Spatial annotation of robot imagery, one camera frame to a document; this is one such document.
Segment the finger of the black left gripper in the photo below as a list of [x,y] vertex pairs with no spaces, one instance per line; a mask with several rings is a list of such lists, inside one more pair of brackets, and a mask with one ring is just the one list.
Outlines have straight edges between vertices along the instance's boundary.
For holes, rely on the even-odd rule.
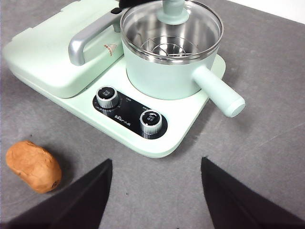
[[162,6],[161,0],[119,0],[119,8],[132,8],[136,6],[150,7],[150,6]]

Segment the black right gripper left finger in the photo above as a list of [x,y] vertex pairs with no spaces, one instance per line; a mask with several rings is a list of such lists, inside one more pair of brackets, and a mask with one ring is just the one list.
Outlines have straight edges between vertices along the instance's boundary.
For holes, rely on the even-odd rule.
[[5,229],[97,229],[110,194],[107,159],[60,193],[4,224]]

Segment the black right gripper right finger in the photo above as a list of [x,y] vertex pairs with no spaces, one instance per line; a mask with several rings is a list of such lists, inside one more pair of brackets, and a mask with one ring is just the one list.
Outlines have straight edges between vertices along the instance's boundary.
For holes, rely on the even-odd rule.
[[204,197],[216,229],[303,229],[304,220],[252,191],[208,158],[201,161]]

